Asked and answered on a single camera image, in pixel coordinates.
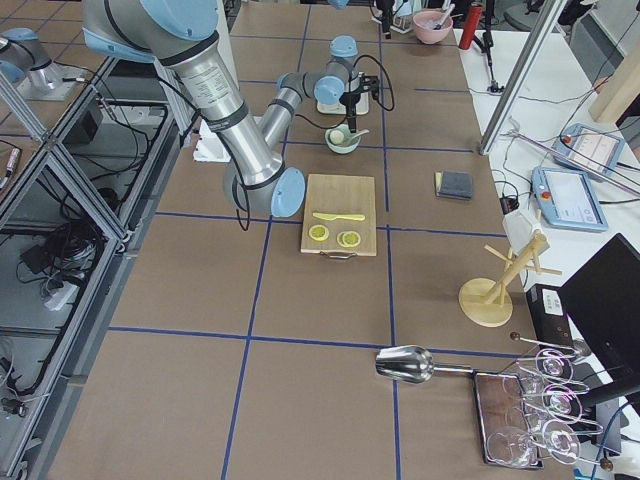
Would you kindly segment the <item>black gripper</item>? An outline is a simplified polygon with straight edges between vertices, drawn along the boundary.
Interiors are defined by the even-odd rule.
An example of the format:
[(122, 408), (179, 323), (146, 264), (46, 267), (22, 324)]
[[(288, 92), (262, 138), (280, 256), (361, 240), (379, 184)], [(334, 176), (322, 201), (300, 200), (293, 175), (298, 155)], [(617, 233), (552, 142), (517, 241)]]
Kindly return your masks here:
[(395, 0), (371, 0), (370, 6), (373, 15), (378, 19), (383, 19), (383, 34), (385, 38), (391, 38), (390, 21), (395, 13)]
[(356, 115), (364, 115), (369, 112), (369, 98), (373, 100), (379, 98), (379, 87), (379, 77), (364, 72), (359, 72), (356, 78), (345, 87), (344, 93), (339, 98), (339, 103), (345, 108), (350, 133), (355, 133), (357, 130)]

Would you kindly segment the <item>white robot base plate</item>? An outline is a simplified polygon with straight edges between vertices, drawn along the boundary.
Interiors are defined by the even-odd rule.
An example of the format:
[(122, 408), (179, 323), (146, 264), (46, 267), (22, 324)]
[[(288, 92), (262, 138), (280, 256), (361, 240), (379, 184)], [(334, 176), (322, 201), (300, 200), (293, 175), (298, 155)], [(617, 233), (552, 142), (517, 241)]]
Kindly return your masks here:
[(199, 139), (196, 143), (193, 158), (201, 163), (229, 163), (231, 157), (218, 136), (209, 129), (202, 120), (198, 129)]

